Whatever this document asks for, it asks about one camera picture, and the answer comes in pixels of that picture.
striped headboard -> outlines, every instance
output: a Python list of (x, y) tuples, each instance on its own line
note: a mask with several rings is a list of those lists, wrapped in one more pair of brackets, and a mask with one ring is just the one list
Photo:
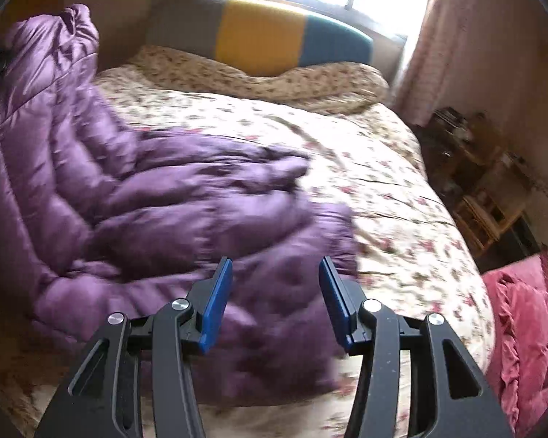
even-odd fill
[(165, 0), (146, 43), (214, 59), (251, 76), (295, 67), (372, 59), (361, 31), (312, 11), (263, 0)]

gray stripe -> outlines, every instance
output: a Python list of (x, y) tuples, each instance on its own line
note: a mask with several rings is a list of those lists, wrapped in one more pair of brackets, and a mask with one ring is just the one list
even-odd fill
[(146, 43), (214, 59), (226, 0), (164, 0), (151, 13)]

blue stripe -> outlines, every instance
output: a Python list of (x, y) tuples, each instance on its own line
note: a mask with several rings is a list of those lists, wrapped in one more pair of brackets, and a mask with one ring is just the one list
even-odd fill
[(372, 51), (373, 40), (361, 31), (322, 15), (309, 15), (298, 66), (343, 61), (369, 64)]

quilted fabric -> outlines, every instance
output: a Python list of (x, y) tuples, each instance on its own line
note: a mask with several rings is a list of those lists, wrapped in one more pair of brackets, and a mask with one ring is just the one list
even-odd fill
[(196, 364), (199, 398), (264, 404), (330, 390), (337, 347), (317, 266), (329, 254), (353, 276), (355, 243), (347, 206), (297, 187), (307, 156), (127, 128), (92, 85), (98, 35), (84, 6), (16, 25), (6, 46), (0, 304), (17, 300), (75, 349), (109, 313), (155, 313), (226, 255), (234, 291), (218, 346)]
[(548, 251), (483, 280), (497, 336), (487, 379), (521, 438), (548, 408)]

yellow stripe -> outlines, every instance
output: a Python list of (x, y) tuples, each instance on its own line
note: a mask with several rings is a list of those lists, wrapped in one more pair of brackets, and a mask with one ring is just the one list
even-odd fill
[(282, 5), (228, 0), (215, 58), (250, 76), (277, 76), (298, 65), (306, 16)]

